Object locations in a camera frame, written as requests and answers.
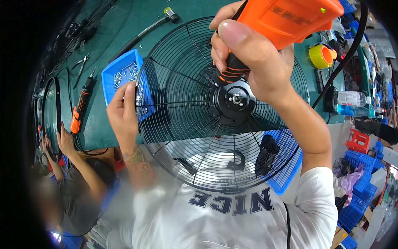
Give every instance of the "fingernail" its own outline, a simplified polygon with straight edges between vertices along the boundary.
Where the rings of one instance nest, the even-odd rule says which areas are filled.
[[[230,19],[222,21],[218,31],[222,41],[229,48],[238,46],[250,34],[250,30],[246,25]]]
[[[219,71],[222,71],[222,66],[220,62],[216,62],[216,67],[219,69]]]
[[[126,89],[126,92],[133,92],[134,91],[134,84],[133,83],[130,83],[129,84],[129,86],[127,87],[127,89]]]
[[[222,61],[222,54],[221,54],[221,52],[220,52],[220,51],[218,51],[218,50],[216,50],[216,52],[217,52],[217,55],[218,55],[218,57],[219,57],[220,61]]]

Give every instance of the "white t-shirt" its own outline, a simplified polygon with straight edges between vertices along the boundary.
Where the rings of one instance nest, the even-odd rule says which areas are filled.
[[[305,172],[294,205],[287,207],[291,248],[330,248],[338,213],[329,168]],[[287,245],[284,204],[266,183],[231,195],[198,190],[166,177],[154,189],[136,194],[134,211],[134,249],[284,249]]]

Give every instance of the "hammer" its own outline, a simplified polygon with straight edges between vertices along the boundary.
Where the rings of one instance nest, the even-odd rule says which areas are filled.
[[[112,61],[114,61],[115,59],[117,59],[119,56],[121,56],[125,52],[129,51],[130,49],[132,49],[132,47],[134,47],[141,40],[142,37],[144,37],[149,32],[151,32],[154,29],[154,27],[158,26],[158,24],[163,24],[163,23],[166,23],[167,21],[171,21],[174,24],[178,23],[179,16],[174,12],[174,10],[172,8],[170,8],[170,7],[165,8],[163,10],[163,13],[164,13],[164,17],[162,19],[159,19],[158,21],[153,23],[151,26],[149,26],[146,29],[142,30],[141,33],[139,33],[138,35],[133,37],[128,43],[126,43],[126,45],[124,45],[122,47],[121,50],[119,50],[119,52],[117,52],[116,55],[114,55],[112,57],[112,59],[110,61],[108,61],[108,64],[111,63]]]

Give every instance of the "green workbench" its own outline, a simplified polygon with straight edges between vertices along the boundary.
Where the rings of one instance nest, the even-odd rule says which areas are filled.
[[[101,84],[101,71],[108,65],[109,59],[119,51],[125,43],[132,37],[140,33],[144,28],[148,27],[156,20],[164,16],[163,9],[171,7],[177,14],[180,15],[181,20],[178,24],[167,22],[156,30],[144,37],[135,48],[138,49],[142,57],[146,57],[156,43],[164,37],[168,32],[177,26],[188,22],[195,18],[213,16],[218,9],[233,1],[231,0],[150,0],[150,1],[131,1],[131,0],[117,0],[113,7],[103,16],[100,22],[100,27],[96,35],[84,46],[79,47],[74,51],[69,58],[64,62],[62,67],[55,73],[57,74],[62,68],[71,68],[77,61],[83,59],[87,53],[90,53],[89,59],[86,62],[79,84],[72,90],[77,74],[80,69],[78,65],[74,70],[69,70],[70,81],[70,95],[72,105],[75,106],[80,94],[80,89],[83,87],[86,78],[97,67],[95,73],[96,85],[93,89],[85,118],[82,123],[82,128],[79,133],[80,142],[84,149],[99,149],[105,147],[116,147],[118,142],[109,124],[106,114],[106,104],[103,96]],[[94,5],[99,1],[87,2],[83,7],[79,18],[83,19],[95,8]],[[310,94],[310,101],[314,102],[318,97],[318,92],[315,86],[314,69],[311,66],[308,58],[308,46],[320,41],[318,34],[305,40],[302,44],[295,45],[295,56],[300,62]],[[65,128],[69,129],[69,124],[72,119],[70,111],[69,94],[68,94],[68,76],[66,70],[63,70],[58,75],[60,83],[61,96],[61,116],[65,124]],[[344,82],[342,73],[334,80],[334,86],[339,90],[344,90]],[[319,103],[316,111],[325,119],[328,120],[329,114],[323,113],[323,101]],[[53,121],[53,124],[46,124],[49,135],[55,137],[54,123],[56,117],[52,113],[46,112],[46,120]],[[330,124],[344,122],[345,118],[341,115],[332,114]]]

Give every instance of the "hand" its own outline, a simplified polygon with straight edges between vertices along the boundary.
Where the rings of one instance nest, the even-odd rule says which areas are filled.
[[[257,99],[274,104],[294,89],[290,83],[293,71],[294,46],[281,51],[267,37],[248,26],[230,20],[244,1],[222,7],[210,29],[218,29],[211,38],[213,64],[223,72],[229,50],[251,69],[248,77],[250,88]]]
[[[134,103],[135,81],[132,81],[116,91],[106,108],[109,123],[122,151],[133,150],[136,144],[138,119]]]
[[[74,148],[73,136],[70,132],[65,130],[64,122],[61,123],[61,134],[57,132],[58,146],[62,153],[69,159],[78,155]]]
[[[48,139],[47,137],[47,129],[45,130],[46,135],[43,137],[43,134],[41,134],[41,146],[43,148],[43,152],[46,153],[47,157],[48,156],[48,149],[47,148],[51,148],[51,142],[50,139]]]

